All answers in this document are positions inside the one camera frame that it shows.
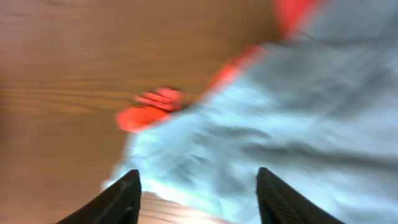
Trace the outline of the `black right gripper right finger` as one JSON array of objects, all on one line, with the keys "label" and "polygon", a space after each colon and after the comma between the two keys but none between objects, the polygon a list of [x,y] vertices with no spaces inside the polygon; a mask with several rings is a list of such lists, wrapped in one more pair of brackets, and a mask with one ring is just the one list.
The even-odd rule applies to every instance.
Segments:
[{"label": "black right gripper right finger", "polygon": [[343,224],[265,167],[257,173],[256,193],[262,224]]}]

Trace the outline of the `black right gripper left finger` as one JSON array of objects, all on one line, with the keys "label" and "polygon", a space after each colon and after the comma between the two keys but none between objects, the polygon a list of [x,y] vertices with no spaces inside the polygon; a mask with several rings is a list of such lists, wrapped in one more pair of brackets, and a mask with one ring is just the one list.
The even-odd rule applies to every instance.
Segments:
[{"label": "black right gripper left finger", "polygon": [[138,170],[130,170],[86,205],[56,224],[137,224],[141,207]]}]

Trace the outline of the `light blue t-shirt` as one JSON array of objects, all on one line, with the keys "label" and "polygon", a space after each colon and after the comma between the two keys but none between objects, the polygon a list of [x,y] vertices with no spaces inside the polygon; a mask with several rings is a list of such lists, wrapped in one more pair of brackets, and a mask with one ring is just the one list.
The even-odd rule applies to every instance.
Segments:
[{"label": "light blue t-shirt", "polygon": [[204,102],[133,135],[105,181],[258,223],[266,167],[344,223],[397,222],[397,0],[328,1]]}]

